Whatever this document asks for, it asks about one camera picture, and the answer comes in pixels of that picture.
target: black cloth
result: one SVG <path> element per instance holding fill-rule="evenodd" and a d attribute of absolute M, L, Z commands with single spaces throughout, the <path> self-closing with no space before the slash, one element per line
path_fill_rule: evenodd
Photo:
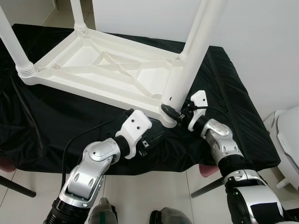
<path fill-rule="evenodd" d="M 14 24 L 13 30 L 33 63 L 73 31 L 21 24 Z M 184 47 L 182 42 L 118 36 L 176 53 Z M 25 85 L 2 43 L 0 60 L 0 152 L 2 156 L 8 156 L 18 169 L 61 172 L 63 150 L 71 138 L 123 111 L 44 85 Z M 278 165 L 280 160 L 269 134 L 223 48 L 208 49 L 189 96 L 197 90 L 205 90 L 209 106 L 224 111 L 231 118 L 232 122 L 215 110 L 206 112 L 207 117 L 233 129 L 235 140 L 257 170 Z M 76 140 L 69 149 L 67 170 L 77 164 L 86 145 L 114 136 L 123 121 L 118 120 Z M 165 138 L 145 158 L 137 155 L 131 160 L 122 159 L 107 173 L 181 172 L 198 163 L 214 164 L 209 145 L 198 133 L 178 126 L 167 129 L 156 121 L 148 136 L 155 136 L 160 131 L 166 132 Z"/>

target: black metal rod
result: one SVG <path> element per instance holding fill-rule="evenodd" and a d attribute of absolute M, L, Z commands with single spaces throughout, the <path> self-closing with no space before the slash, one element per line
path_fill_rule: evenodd
<path fill-rule="evenodd" d="M 0 185 L 3 185 L 4 187 L 15 190 L 15 191 L 17 191 L 21 194 L 27 195 L 29 197 L 36 196 L 35 192 L 33 192 L 15 182 L 12 182 L 11 180 L 4 178 L 3 176 L 0 176 Z"/>
<path fill-rule="evenodd" d="M 221 185 L 223 185 L 223 177 L 219 178 L 218 180 L 204 186 L 203 188 L 197 190 L 197 191 L 194 191 L 192 194 L 191 194 L 191 198 L 196 198 L 200 195 L 203 195 L 204 193 L 206 192 L 209 192 L 217 187 L 220 187 Z"/>

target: white toilet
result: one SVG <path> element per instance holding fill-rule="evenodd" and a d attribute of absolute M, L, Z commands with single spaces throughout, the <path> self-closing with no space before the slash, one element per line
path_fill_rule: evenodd
<path fill-rule="evenodd" d="M 276 187 L 291 184 L 299 191 L 299 107 L 287 111 L 275 111 L 264 125 L 280 157 L 279 170 L 285 176 Z"/>

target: black tablecloth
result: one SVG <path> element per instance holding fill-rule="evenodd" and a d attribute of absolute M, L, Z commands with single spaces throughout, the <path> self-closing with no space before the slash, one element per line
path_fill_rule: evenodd
<path fill-rule="evenodd" d="M 29 59 L 35 63 L 61 42 L 72 29 L 31 25 L 13 25 Z M 118 35 L 176 53 L 184 43 Z M 43 85 L 27 86 L 17 76 L 14 63 L 0 43 L 0 152 L 8 156 L 18 169 L 61 172 L 63 149 L 69 139 L 105 122 L 123 110 L 84 97 Z M 234 131 L 234 139 L 255 169 L 277 166 L 280 162 L 269 135 L 240 81 L 229 57 L 221 47 L 210 47 L 195 78 L 189 96 L 205 90 L 209 106 L 224 111 L 208 110 Z M 72 144 L 67 169 L 73 168 L 84 147 L 96 140 L 111 137 L 123 120 L 84 135 Z M 165 138 L 145 158 L 120 160 L 108 174 L 137 175 L 151 170 L 184 171 L 194 164 L 214 164 L 209 145 L 198 133 L 175 127 L 164 128 L 158 121 L 148 133 L 164 130 Z"/>

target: white tile floor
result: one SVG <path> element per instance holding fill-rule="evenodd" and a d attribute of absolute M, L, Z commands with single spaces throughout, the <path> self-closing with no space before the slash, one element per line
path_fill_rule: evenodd
<path fill-rule="evenodd" d="M 73 28 L 69 2 L 58 0 L 58 12 L 43 25 Z M 87 26 L 95 29 L 92 0 L 81 0 L 81 5 Z M 286 209 L 299 207 L 298 192 L 292 186 L 276 189 L 276 183 L 283 178 L 277 168 L 263 170 L 260 174 Z M 21 170 L 9 174 L 0 171 L 0 175 L 37 192 L 35 198 L 30 198 L 0 186 L 0 223 L 42 223 L 57 197 L 61 175 Z M 183 211 L 194 224 L 231 224 L 223 186 L 195 199 L 190 198 L 190 193 L 219 177 L 219 172 L 208 178 L 201 177 L 198 165 L 182 173 L 150 172 L 138 176 L 107 176 L 96 204 L 101 197 L 107 197 L 116 206 L 119 224 L 147 224 L 153 210 L 166 206 Z"/>

